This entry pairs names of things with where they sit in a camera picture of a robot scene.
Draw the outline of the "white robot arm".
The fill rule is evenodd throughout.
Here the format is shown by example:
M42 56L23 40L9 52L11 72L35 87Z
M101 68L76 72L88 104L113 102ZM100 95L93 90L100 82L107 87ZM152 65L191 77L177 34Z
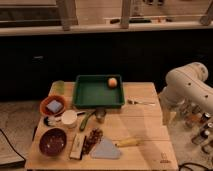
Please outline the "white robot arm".
M207 78L208 69L200 62L174 68L166 74L166 86L158 95L164 125L169 124L172 113L186 100L213 114L213 88L205 83Z

